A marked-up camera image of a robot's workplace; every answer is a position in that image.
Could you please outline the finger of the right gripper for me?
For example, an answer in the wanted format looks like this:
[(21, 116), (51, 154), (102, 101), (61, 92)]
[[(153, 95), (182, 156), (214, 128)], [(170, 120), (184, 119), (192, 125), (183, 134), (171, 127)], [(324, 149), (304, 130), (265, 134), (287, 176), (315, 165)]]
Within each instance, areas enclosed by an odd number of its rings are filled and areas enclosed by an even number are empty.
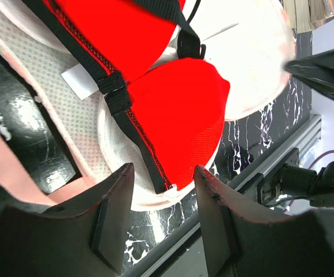
[(297, 80), (334, 101), (334, 49), (288, 61), (283, 68)]

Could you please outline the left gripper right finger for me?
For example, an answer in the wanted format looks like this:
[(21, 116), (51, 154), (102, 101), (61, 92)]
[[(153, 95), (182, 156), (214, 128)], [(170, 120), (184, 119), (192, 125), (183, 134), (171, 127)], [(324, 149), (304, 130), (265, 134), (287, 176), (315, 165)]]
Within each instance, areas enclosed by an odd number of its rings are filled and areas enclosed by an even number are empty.
[(334, 276), (334, 209), (289, 216), (194, 170), (209, 276)]

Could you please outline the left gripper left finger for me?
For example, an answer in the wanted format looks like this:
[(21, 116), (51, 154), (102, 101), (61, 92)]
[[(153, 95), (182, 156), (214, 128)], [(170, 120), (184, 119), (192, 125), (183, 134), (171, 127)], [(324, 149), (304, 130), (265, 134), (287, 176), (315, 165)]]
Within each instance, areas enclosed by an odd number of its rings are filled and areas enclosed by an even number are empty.
[(38, 214), (0, 205), (0, 276), (119, 276), (134, 166)]

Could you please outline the pink mesh laundry bag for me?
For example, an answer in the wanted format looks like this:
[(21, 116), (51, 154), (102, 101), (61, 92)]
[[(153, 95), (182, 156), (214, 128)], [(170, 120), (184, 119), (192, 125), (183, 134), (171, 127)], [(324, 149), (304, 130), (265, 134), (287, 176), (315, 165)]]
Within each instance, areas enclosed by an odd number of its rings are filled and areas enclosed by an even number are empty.
[[(278, 1), (250, 1), (243, 14), (236, 1), (204, 4), (193, 25), (217, 12), (218, 25), (202, 28), (207, 61), (231, 82), (225, 121), (249, 116), (273, 102), (287, 85), (283, 64), (295, 46), (285, 10)], [(131, 208), (155, 211), (179, 202), (194, 188), (173, 186), (156, 193), (136, 145), (121, 133), (99, 92), (66, 51), (49, 46), (49, 30), (20, 1), (0, 1), (0, 54), (33, 86), (75, 161), (91, 181), (101, 181), (122, 164), (135, 166)]]

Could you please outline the red bra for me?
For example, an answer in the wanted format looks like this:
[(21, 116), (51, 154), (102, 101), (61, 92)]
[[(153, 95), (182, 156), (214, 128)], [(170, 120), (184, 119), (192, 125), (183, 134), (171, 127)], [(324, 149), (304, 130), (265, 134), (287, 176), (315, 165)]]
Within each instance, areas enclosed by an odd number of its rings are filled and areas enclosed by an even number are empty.
[(204, 60), (184, 1), (26, 1), (90, 74), (154, 191), (192, 182), (224, 128), (230, 84)]

